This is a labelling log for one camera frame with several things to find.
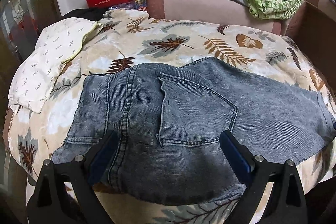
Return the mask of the grey blue denim pants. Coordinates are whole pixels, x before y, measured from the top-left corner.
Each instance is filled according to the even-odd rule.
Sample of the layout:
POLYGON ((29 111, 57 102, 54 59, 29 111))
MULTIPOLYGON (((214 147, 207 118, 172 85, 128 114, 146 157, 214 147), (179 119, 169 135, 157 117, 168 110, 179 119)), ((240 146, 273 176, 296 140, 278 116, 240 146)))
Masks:
POLYGON ((268 161, 301 163, 335 138, 322 95, 248 73, 213 57, 181 68, 135 65, 89 75, 55 163, 117 135, 101 182, 147 202, 187 205, 244 192, 221 151, 228 130, 268 161))

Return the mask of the white patterned pillow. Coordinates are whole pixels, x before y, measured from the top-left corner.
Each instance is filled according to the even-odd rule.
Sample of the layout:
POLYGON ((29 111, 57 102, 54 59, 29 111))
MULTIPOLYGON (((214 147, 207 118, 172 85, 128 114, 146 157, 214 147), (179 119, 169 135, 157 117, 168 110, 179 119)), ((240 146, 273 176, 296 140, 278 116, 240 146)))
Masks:
POLYGON ((13 113, 21 107, 40 113, 64 67, 101 29, 100 22, 74 17, 44 28, 11 81, 8 100, 13 113))

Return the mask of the leaf pattern beige blanket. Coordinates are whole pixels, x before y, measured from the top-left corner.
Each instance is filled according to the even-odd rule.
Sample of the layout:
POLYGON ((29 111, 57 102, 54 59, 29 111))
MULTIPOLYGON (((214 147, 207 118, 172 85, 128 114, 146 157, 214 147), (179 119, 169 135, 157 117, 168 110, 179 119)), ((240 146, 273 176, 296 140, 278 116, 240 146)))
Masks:
POLYGON ((106 12, 101 31, 64 67, 40 113, 21 107, 6 120, 9 148, 33 178, 66 138, 90 73, 123 72, 142 63, 181 67, 215 57, 238 69, 320 92, 329 112, 335 96, 298 46, 286 36, 257 28, 190 20, 154 19, 147 12, 106 12))

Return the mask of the dark wooden wardrobe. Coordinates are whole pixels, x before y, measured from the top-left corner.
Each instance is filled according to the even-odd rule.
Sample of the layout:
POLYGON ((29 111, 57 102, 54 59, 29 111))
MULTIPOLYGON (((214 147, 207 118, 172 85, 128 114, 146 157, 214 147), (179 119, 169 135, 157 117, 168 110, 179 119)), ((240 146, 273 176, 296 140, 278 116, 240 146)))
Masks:
POLYGON ((1 38, 22 62, 35 49, 43 28, 60 17, 57 0, 1 0, 1 38))

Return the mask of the colourful snack packet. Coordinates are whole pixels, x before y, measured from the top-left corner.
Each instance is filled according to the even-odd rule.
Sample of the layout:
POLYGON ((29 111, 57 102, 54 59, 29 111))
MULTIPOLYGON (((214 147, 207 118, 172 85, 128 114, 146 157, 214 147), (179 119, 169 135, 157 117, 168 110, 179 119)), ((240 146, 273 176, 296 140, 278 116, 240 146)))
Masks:
POLYGON ((109 8, 110 10, 116 9, 128 9, 128 10, 139 10, 147 11, 147 2, 146 0, 132 0, 127 3, 122 3, 119 5, 113 5, 109 8))

